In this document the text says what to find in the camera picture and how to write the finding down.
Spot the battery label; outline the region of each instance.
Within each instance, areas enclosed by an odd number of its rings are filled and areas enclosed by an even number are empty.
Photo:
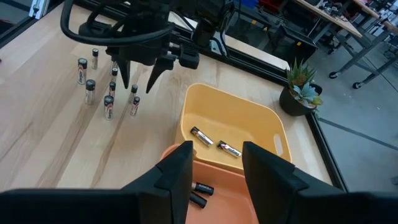
[[[106,106],[106,118],[112,119],[113,117],[113,104],[108,104]]]
[[[84,74],[84,68],[82,65],[78,66],[78,75],[79,75],[79,83],[84,83],[85,82],[85,74]]]

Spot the standing battery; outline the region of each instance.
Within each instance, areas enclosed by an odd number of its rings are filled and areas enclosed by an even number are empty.
[[[112,68],[111,70],[111,82],[116,82],[116,78],[118,77],[118,68]]]
[[[109,95],[114,98],[114,91],[116,90],[116,82],[109,83]]]
[[[131,93],[130,93],[130,97],[129,97],[129,104],[131,105],[132,102],[134,101],[134,98],[137,95],[137,91],[138,91],[138,86],[137,85],[133,85],[131,86]]]
[[[87,77],[87,60],[79,58],[77,60],[77,83],[84,85]]]
[[[116,59],[114,57],[111,57],[111,70],[112,68],[118,68],[118,63],[116,62]]]
[[[105,112],[105,119],[110,121],[113,119],[113,97],[112,96],[105,96],[104,97],[104,112]]]
[[[134,97],[134,100],[132,101],[131,112],[130,112],[131,116],[135,116],[137,114],[139,101],[140,101],[140,98],[138,96]]]
[[[98,52],[99,52],[98,49],[93,49],[93,61],[91,65],[93,69],[98,68]]]
[[[95,95],[95,81],[87,80],[87,82],[86,82],[86,98],[85,98],[85,103],[87,105],[92,105],[94,103],[94,95]]]

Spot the succulent plant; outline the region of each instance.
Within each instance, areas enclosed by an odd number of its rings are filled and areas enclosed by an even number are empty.
[[[294,60],[294,66],[287,71],[289,88],[293,90],[293,86],[302,87],[304,84],[312,82],[316,72],[314,68],[309,68],[308,64],[303,65],[301,61],[300,65],[297,65],[297,61]]]
[[[303,88],[294,85],[293,91],[295,92],[294,98],[308,108],[314,108],[323,103],[319,94],[316,93],[314,87],[310,86],[309,82],[304,84]]]

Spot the wooden table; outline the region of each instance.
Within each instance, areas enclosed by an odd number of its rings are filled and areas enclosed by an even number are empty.
[[[353,34],[359,38],[362,37],[362,34],[352,25],[352,23],[350,23],[350,21],[343,21],[341,19],[337,19],[333,16],[330,16],[325,11],[311,5],[310,3],[308,3],[304,0],[295,0],[295,1],[300,3],[303,7],[305,7],[309,11],[312,11],[315,14],[319,15],[320,17],[324,18],[325,20],[330,21],[330,22],[340,26],[341,28],[347,30],[351,34]]]
[[[382,19],[380,19],[379,13],[367,7],[361,0],[352,0],[352,1],[355,4],[361,6],[362,10],[371,15],[373,18],[376,18],[378,21],[382,21]],[[391,32],[395,33],[395,35],[398,35],[398,27],[394,26],[389,21],[384,21],[382,24],[385,25]]]
[[[293,118],[279,107],[282,87],[201,55],[197,70],[166,71],[145,94],[151,67],[131,64],[131,83],[140,88],[136,117],[129,115],[129,90],[118,77],[114,119],[104,119],[110,57],[99,47],[96,101],[84,104],[85,88],[76,80],[78,58],[90,58],[93,46],[63,35],[62,5],[0,50],[0,189],[18,187],[120,188],[150,169],[174,143],[183,98],[192,83],[272,108],[286,130],[294,164],[330,183],[305,117]],[[77,31],[90,12],[74,6],[70,27]],[[111,22],[100,17],[101,21]],[[227,38],[228,45],[276,66],[286,62]]]

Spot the bin handle cutout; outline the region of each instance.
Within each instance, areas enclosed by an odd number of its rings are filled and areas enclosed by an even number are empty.
[[[276,154],[278,156],[282,155],[284,153],[284,149],[282,147],[282,141],[280,140],[279,134],[274,135],[274,144],[276,147]]]

